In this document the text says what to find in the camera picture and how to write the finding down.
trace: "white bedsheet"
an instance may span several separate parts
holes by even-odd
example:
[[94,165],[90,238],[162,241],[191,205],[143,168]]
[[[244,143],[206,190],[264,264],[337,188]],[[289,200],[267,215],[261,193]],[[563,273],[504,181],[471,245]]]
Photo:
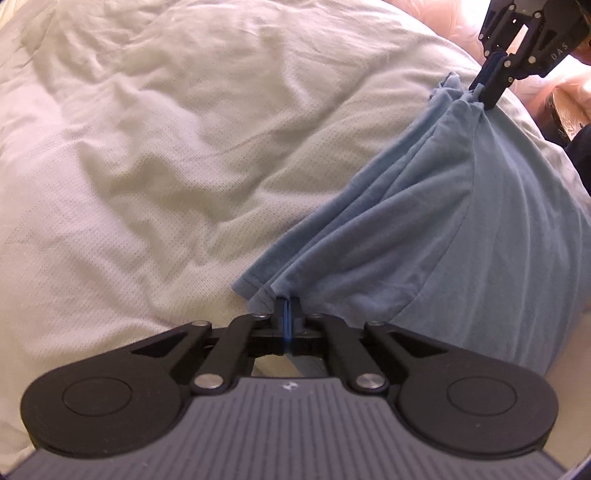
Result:
[[34,378],[243,313],[238,275],[479,68],[381,0],[35,0],[0,44],[2,472]]

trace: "black cloth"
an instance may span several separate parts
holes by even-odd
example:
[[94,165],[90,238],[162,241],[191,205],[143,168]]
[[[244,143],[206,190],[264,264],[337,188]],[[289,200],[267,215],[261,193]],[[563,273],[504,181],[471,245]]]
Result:
[[583,128],[565,150],[591,195],[591,124]]

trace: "blue t-shirt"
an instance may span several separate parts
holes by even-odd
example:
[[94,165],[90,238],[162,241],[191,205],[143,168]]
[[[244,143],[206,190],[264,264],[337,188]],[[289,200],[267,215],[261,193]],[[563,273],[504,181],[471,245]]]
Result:
[[530,139],[452,74],[425,113],[234,285],[544,373],[590,293],[590,219]]

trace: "metal pin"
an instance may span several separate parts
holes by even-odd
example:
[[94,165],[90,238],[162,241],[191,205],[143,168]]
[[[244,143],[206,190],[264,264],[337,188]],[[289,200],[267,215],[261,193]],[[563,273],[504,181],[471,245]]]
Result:
[[223,385],[223,378],[216,374],[203,374],[193,380],[195,386],[213,390]]
[[378,374],[363,374],[355,380],[358,386],[367,390],[375,390],[385,385],[386,379]]

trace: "textured gray grip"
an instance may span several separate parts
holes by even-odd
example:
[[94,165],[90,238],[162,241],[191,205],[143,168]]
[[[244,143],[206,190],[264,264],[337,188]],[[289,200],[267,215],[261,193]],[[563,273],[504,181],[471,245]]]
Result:
[[125,455],[80,460],[39,450],[9,480],[557,480],[542,452],[481,462],[419,441],[385,400],[336,378],[243,378],[195,399],[182,421]]

